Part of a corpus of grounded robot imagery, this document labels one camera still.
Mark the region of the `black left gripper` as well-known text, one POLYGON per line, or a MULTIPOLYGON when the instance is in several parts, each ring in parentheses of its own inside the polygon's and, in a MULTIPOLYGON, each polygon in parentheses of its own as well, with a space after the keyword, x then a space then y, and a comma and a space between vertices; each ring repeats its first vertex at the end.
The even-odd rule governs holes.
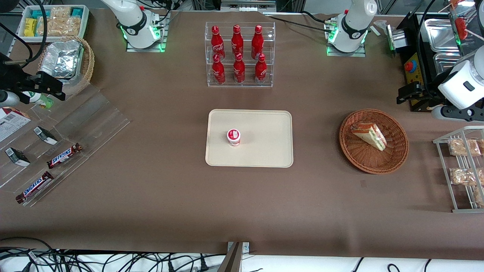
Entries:
POLYGON ((406 86, 399 88, 396 103, 402 104, 407 100, 425 101, 429 103, 430 107, 443 105, 443 95, 438 89, 438 86, 443 82, 443 79, 434 79, 429 84, 425 85, 422 80, 411 82, 406 86))

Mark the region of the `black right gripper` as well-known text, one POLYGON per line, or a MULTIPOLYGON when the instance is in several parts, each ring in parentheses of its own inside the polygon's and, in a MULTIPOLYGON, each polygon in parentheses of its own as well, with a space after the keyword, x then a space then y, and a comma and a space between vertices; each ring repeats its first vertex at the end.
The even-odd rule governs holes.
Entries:
POLYGON ((0 54, 0 104, 17 105, 19 103, 29 104, 31 93, 41 94, 38 86, 45 91, 45 94, 52 95, 58 100, 66 100, 66 94, 62 91, 62 82, 46 72, 37 72, 37 84, 30 79, 17 64, 7 65, 10 61, 5 54, 0 54))

